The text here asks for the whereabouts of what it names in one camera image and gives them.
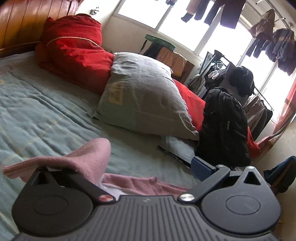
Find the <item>pink and white sweater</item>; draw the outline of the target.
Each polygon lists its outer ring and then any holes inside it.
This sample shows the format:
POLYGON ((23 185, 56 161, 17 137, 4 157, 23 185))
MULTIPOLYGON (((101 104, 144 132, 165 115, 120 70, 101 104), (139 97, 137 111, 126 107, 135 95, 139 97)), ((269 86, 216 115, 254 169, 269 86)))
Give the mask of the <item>pink and white sweater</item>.
POLYGON ((3 174, 11 179, 19 177, 27 182, 38 167, 69 168, 81 174, 97 187, 109 191, 116 199, 120 195, 172 195, 177 198, 180 194, 188 191, 185 187, 160 181, 157 177, 138 178, 106 173, 110 154, 110 141, 106 138, 95 138, 62 157, 39 156, 5 166, 3 174))

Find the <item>wooden chair with clothes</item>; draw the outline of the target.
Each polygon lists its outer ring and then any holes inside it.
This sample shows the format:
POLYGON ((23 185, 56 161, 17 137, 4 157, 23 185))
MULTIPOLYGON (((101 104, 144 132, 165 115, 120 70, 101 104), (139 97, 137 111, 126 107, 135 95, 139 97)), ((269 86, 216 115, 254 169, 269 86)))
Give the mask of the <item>wooden chair with clothes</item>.
POLYGON ((293 184, 296 176, 295 165, 295 156, 290 156, 276 167, 264 170, 264 179, 270 185, 274 195, 285 193, 289 186, 293 184))

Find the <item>hanging clothes on rack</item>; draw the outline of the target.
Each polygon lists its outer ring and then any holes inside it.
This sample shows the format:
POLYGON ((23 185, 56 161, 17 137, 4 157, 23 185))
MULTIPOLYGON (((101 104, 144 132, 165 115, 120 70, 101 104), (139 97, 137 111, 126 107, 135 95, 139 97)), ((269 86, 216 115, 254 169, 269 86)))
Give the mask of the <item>hanging clothes on rack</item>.
POLYGON ((269 121, 279 124, 285 97, 292 87, 291 75, 295 71, 295 33, 289 27, 274 30, 277 10, 274 6, 264 13, 249 32, 253 37, 245 55, 254 63, 254 68, 261 74, 266 73, 262 62, 258 62, 261 52, 285 75, 269 71, 262 86, 257 87, 259 77, 244 66, 234 66, 230 62, 225 69, 213 69, 210 65, 219 62, 225 56, 215 51, 211 60, 204 62, 202 73, 192 78, 188 87, 194 93, 203 86, 208 91, 215 87, 227 89, 241 102, 245 109, 248 125, 254 139, 258 138, 269 121))

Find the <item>black backpack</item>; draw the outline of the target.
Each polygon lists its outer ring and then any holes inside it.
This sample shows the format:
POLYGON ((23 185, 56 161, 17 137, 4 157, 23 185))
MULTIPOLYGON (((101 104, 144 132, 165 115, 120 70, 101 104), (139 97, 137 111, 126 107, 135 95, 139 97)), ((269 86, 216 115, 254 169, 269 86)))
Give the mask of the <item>black backpack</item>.
POLYGON ((230 169, 250 165, 247 118, 240 102, 222 87, 211 89, 206 96, 203 117, 197 142, 184 143, 178 138, 166 137, 159 148, 189 168, 193 157, 230 169))

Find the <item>red quilt behind backpack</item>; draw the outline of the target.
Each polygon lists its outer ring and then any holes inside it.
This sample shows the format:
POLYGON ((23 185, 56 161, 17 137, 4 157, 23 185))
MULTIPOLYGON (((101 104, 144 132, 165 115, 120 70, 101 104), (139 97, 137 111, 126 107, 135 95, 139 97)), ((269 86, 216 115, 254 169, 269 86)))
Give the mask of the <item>red quilt behind backpack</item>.
MULTIPOLYGON (((203 112, 205 107, 205 101, 202 100, 200 97, 198 97, 196 94, 194 94, 182 83, 174 79, 173 81, 175 82, 175 85, 179 90, 179 93, 182 99, 185 101, 187 105, 188 112, 189 112, 189 115, 191 116, 193 126, 199 132, 202 128, 202 123, 204 119, 203 112)), ((252 159, 258 157, 260 154, 260 149, 258 144, 253 140, 250 128, 248 128, 247 145, 248 145, 250 157, 252 159)))

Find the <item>right pink curtain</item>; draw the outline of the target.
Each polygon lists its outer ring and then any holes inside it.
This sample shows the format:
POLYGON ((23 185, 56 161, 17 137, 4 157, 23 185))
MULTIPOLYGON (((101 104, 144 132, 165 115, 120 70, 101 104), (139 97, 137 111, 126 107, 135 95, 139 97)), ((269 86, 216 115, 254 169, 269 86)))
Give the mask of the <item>right pink curtain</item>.
POLYGON ((273 134, 263 138, 258 143, 258 146, 260 148, 260 154, 266 153, 268 150, 270 150, 273 147, 273 145, 280 139, 280 137, 283 135, 283 133, 291 124, 294 118, 295 118, 295 80, 285 99, 282 112, 276 120, 274 129, 273 129, 273 134))

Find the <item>green plaid bed blanket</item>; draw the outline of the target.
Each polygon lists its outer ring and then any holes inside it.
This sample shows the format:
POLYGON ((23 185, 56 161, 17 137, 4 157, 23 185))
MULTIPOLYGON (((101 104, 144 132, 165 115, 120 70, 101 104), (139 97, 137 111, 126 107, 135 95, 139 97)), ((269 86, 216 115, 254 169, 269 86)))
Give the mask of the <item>green plaid bed blanket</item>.
POLYGON ((1 166, 70 154, 95 138, 111 143, 107 175, 190 188, 189 168, 162 151, 161 137, 99 121, 99 96, 40 68, 34 52, 1 59, 1 166))

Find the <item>grey pillow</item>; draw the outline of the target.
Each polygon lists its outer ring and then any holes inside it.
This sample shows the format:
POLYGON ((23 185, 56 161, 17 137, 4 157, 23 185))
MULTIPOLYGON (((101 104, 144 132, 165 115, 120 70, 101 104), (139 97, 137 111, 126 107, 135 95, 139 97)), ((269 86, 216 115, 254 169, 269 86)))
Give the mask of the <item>grey pillow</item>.
POLYGON ((114 54, 111 76, 91 116, 139 133, 199 139, 171 68, 140 54, 114 54))

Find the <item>red pillow at headboard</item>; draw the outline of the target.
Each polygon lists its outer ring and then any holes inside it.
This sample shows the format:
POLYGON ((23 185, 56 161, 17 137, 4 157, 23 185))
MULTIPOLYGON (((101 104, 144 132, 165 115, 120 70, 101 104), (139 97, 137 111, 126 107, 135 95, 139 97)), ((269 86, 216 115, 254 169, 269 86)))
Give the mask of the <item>red pillow at headboard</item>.
POLYGON ((38 65, 83 89, 101 95, 114 55, 102 44, 102 25, 86 14, 47 18, 36 46, 38 65))

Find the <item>wooden headboard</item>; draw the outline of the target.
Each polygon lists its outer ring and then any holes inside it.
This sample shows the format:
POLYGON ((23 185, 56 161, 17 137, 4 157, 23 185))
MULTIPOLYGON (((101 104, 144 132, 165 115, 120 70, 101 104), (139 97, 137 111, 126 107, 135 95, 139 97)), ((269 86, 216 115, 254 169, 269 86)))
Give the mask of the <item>wooden headboard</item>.
POLYGON ((47 18, 74 15, 78 0, 1 1, 1 57, 34 51, 47 18))

